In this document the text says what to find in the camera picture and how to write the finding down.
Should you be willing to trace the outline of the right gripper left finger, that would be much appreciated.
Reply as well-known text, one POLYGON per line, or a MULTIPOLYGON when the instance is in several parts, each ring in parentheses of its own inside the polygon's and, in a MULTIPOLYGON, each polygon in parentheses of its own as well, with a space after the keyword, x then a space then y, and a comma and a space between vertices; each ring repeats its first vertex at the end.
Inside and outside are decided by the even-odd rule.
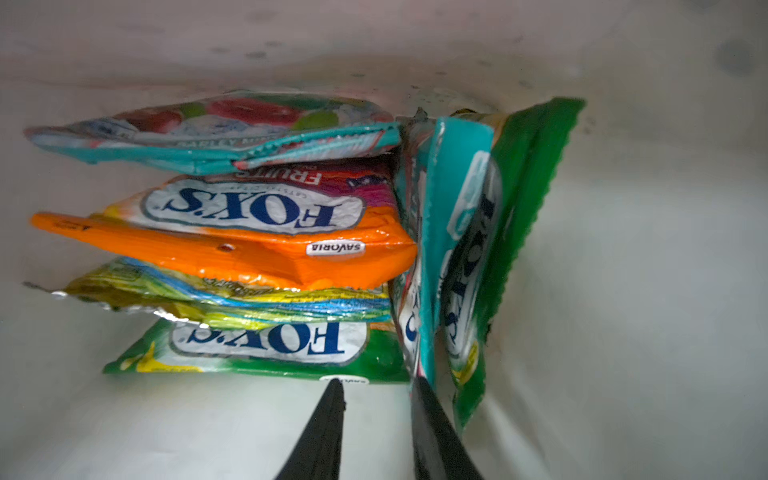
POLYGON ((332 379, 277 474, 277 480, 339 478, 345 409, 343 384, 332 379))

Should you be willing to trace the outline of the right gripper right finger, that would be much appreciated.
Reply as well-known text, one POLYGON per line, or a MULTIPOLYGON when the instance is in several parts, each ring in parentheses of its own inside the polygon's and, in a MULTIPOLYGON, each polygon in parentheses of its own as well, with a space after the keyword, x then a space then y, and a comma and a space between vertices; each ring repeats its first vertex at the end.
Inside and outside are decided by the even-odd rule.
POLYGON ((413 380, 410 403, 415 478, 481 480, 482 475, 424 377, 413 380))

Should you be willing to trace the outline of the yellow green Fox's candy bag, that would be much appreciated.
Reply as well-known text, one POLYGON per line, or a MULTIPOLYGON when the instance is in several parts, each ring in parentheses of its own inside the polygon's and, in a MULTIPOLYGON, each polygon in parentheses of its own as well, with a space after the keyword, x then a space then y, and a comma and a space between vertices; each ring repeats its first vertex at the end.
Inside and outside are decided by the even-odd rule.
POLYGON ((372 290, 278 289, 199 278, 128 257, 116 258, 63 288, 28 281, 24 286, 110 311, 151 313, 204 328, 259 330, 282 323, 392 320, 386 285, 372 290))

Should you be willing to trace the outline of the teal fruit Fox's candy bag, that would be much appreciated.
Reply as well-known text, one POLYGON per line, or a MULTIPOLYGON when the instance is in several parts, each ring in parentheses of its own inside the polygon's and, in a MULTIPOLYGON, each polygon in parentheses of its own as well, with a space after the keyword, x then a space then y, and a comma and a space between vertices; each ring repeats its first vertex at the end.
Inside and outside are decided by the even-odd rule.
POLYGON ((25 136, 89 164, 127 161, 188 175, 373 157, 401 143, 394 116, 370 101, 247 90, 31 127, 25 136))

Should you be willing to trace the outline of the white paper gift bag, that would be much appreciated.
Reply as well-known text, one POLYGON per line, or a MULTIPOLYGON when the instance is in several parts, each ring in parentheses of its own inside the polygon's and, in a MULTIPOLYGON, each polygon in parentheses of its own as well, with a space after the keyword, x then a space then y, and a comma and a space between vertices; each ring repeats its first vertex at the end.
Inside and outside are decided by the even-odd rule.
POLYGON ((5 1, 1 475, 271 479, 323 392, 110 376, 150 315, 50 290, 110 258, 34 229, 163 182, 28 142, 234 89, 398 115, 584 98, 510 274, 467 449, 488 479, 767 475, 763 1, 5 1))

